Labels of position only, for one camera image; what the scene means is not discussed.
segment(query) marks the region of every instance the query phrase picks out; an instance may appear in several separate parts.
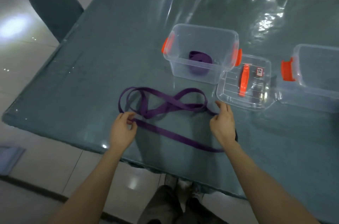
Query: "teal table cover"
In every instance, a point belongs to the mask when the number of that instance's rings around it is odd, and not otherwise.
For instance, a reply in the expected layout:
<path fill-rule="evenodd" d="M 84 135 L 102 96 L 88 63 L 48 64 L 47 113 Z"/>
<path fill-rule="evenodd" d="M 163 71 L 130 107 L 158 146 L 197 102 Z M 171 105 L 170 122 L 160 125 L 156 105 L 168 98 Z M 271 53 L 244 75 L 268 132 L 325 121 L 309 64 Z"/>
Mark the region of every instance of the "teal table cover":
<path fill-rule="evenodd" d="M 178 23 L 235 30 L 244 54 L 271 61 L 273 77 L 300 43 L 339 46 L 339 0 L 93 0 L 3 121 L 104 153 L 119 95 L 127 87 L 169 95 L 199 88 L 217 111 L 216 86 L 174 77 L 161 53 Z M 189 94 L 182 101 L 202 98 Z M 132 104 L 137 102 L 133 97 Z M 160 103 L 150 96 L 149 108 Z M 279 102 L 260 112 L 232 109 L 239 143 L 256 164 L 318 219 L 339 222 L 338 115 Z M 210 118 L 179 111 L 149 122 L 219 148 Z M 139 128 L 122 159 L 245 197 L 224 153 L 194 149 Z"/>

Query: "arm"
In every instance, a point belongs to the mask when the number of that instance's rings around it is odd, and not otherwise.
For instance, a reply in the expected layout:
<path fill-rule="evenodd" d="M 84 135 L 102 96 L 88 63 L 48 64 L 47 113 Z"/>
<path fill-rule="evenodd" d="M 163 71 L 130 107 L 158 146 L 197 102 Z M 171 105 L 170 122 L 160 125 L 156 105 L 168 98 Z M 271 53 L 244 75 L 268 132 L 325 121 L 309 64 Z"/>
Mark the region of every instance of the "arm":
<path fill-rule="evenodd" d="M 111 129 L 110 148 L 50 224 L 99 222 L 119 160 L 137 132 L 137 124 L 129 120 L 134 115 L 131 112 L 118 115 Z"/>
<path fill-rule="evenodd" d="M 319 224 L 300 202 L 261 170 L 241 149 L 235 141 L 231 107 L 223 102 L 216 103 L 220 114 L 211 119 L 211 131 L 224 148 L 258 222 Z"/>

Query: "gray chair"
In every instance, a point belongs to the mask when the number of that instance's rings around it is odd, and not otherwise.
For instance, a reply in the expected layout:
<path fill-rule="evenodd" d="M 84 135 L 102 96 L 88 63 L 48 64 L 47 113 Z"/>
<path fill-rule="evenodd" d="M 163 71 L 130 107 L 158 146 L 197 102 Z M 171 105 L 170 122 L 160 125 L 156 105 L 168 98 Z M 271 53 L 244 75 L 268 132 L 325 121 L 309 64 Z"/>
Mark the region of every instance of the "gray chair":
<path fill-rule="evenodd" d="M 29 0 L 29 2 L 59 42 L 84 12 L 78 0 Z"/>

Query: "dark pants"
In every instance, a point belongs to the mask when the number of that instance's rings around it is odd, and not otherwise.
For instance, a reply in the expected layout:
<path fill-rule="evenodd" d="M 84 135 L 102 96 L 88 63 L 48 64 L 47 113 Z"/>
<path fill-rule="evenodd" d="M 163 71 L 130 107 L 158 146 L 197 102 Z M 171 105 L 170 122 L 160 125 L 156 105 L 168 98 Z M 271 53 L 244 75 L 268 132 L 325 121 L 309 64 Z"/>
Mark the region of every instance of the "dark pants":
<path fill-rule="evenodd" d="M 183 213 L 178 197 L 166 185 L 158 188 L 138 220 L 138 224 L 148 223 L 227 224 L 202 206 L 197 198 L 186 201 L 186 211 Z"/>

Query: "purple strap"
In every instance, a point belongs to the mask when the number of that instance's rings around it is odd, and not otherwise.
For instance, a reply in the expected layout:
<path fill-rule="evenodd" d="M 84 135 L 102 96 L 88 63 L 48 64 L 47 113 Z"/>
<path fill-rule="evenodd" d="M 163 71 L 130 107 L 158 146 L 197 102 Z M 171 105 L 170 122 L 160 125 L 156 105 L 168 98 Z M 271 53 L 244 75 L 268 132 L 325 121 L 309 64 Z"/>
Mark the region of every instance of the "purple strap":
<path fill-rule="evenodd" d="M 198 51 L 190 51 L 189 52 L 189 60 L 195 60 L 202 63 L 213 63 L 212 58 L 205 53 L 198 52 Z M 195 75 L 205 75 L 208 73 L 209 69 L 197 66 L 189 66 L 189 70 Z"/>
<path fill-rule="evenodd" d="M 118 103 L 118 109 L 120 113 L 123 113 L 124 111 L 121 108 L 121 98 L 122 96 L 129 91 L 129 93 L 127 94 L 126 97 L 126 103 L 129 101 L 129 96 L 131 95 L 131 93 L 138 91 L 141 95 L 141 100 L 140 100 L 140 107 L 138 110 L 135 110 L 133 108 L 130 108 L 132 111 L 134 111 L 135 113 L 143 116 L 145 119 L 150 119 L 153 118 L 156 115 L 159 114 L 164 114 L 164 113 L 168 113 L 168 112 L 172 112 L 172 111 L 180 111 L 180 110 L 186 110 L 186 111 L 193 111 L 193 112 L 204 112 L 206 111 L 208 114 L 214 116 L 216 115 L 216 113 L 210 111 L 207 108 L 207 98 L 205 96 L 205 94 L 197 88 L 187 88 L 184 89 L 182 91 L 180 91 L 179 93 L 177 93 L 175 96 L 169 96 L 167 94 L 164 94 L 158 90 L 149 88 L 149 87 L 129 87 L 126 88 L 122 94 L 119 97 L 119 103 Z M 150 93 L 153 94 L 159 98 L 162 98 L 165 102 L 160 105 L 158 108 L 149 110 L 148 109 L 148 99 L 146 97 L 146 94 Z M 183 102 L 180 101 L 180 98 L 183 97 L 184 95 L 188 94 L 188 93 L 200 93 L 204 96 L 205 101 L 202 104 L 185 104 Z M 166 129 L 157 127 L 155 125 L 149 124 L 145 121 L 142 121 L 140 119 L 134 119 L 133 121 L 135 121 L 137 123 L 137 125 L 139 127 L 148 129 L 149 131 L 152 131 L 154 133 L 163 135 L 163 136 L 167 136 L 168 138 L 171 138 L 173 140 L 176 140 L 178 142 L 184 143 L 186 145 L 192 146 L 194 148 L 197 149 L 201 149 L 207 152 L 223 152 L 223 149 L 215 149 L 213 147 L 207 146 L 207 145 L 203 145 L 197 141 L 194 141 L 192 139 L 189 139 L 185 136 L 173 133 L 171 131 L 168 131 Z"/>

